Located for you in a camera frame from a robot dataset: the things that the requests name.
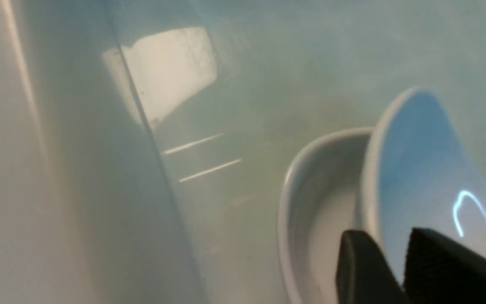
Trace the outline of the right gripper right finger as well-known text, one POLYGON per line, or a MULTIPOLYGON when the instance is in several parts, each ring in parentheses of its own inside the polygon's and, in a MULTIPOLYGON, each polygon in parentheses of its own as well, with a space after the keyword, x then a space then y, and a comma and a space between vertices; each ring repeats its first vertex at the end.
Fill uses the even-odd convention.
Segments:
POLYGON ((413 228, 403 289, 413 304, 486 304, 486 258, 429 228, 413 228))

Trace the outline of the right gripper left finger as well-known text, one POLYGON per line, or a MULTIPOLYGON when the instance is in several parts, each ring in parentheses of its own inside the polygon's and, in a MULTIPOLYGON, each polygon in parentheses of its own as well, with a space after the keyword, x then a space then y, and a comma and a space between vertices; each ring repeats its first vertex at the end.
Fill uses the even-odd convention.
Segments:
POLYGON ((336 270, 340 304, 408 304, 382 251, 365 231, 345 230, 336 270))

